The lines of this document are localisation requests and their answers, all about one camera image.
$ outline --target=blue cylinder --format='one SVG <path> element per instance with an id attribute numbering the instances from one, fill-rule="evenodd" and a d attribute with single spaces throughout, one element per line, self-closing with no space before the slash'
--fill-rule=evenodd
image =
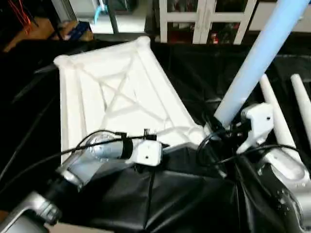
<path id="1" fill-rule="evenodd" d="M 215 112 L 228 126 L 291 33 L 310 0 L 278 0 L 264 29 L 251 48 Z"/>

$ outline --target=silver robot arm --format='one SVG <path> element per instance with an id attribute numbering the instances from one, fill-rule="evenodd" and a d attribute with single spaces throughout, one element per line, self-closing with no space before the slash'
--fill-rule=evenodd
<path id="1" fill-rule="evenodd" d="M 98 133 L 91 136 L 87 144 L 109 139 L 110 135 Z M 49 232 L 44 224 L 56 224 L 63 205 L 92 179 L 132 164 L 157 166 L 161 158 L 161 143 L 144 139 L 126 138 L 77 150 L 56 170 L 57 178 L 49 182 L 46 191 L 32 192 L 9 214 L 0 225 L 0 233 Z"/>

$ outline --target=white cabinet frame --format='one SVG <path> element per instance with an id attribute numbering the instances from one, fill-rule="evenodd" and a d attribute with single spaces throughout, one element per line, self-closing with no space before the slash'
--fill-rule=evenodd
<path id="1" fill-rule="evenodd" d="M 160 6 L 160 38 L 167 42 L 168 22 L 194 22 L 194 44 L 206 44 L 209 29 L 213 22 L 239 22 L 233 44 L 240 44 L 243 40 L 250 18 L 257 0 L 248 0 L 244 12 L 215 12 L 216 0 L 198 0 L 196 12 L 167 12 L 167 0 L 159 0 Z"/>

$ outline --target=black tablecloth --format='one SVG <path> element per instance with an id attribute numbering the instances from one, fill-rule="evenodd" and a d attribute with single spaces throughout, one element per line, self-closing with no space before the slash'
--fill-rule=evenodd
<path id="1" fill-rule="evenodd" d="M 18 171 L 60 151 L 59 75 L 55 68 L 34 74 L 60 54 L 74 54 L 110 46 L 107 42 L 23 41 L 1 54 L 1 114 L 4 144 L 0 169 L 17 151 L 3 187 Z M 151 44 L 179 97 L 193 119 L 205 123 L 214 112 L 245 59 L 249 47 Z M 290 76 L 300 74 L 311 94 L 311 49 L 282 48 L 267 70 L 271 85 L 298 148 L 310 154 Z M 262 102 L 257 87 L 246 104 Z M 157 170 L 133 169 L 93 182 L 64 211 L 74 224 L 135 232 L 283 232 L 282 222 L 260 188 L 245 178 L 248 160 L 234 168 L 234 178 L 223 179 L 205 170 L 189 148 L 164 155 Z M 41 186 L 59 159 L 28 172 L 0 197 L 0 208 L 10 210 L 29 191 Z"/>

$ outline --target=white foam tray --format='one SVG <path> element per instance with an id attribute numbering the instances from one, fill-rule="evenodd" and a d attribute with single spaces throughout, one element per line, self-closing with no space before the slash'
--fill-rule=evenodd
<path id="1" fill-rule="evenodd" d="M 98 129 L 142 135 L 156 131 L 171 146 L 199 144 L 205 134 L 194 123 L 150 49 L 146 36 L 78 55 L 61 55 L 61 144 L 75 147 Z"/>

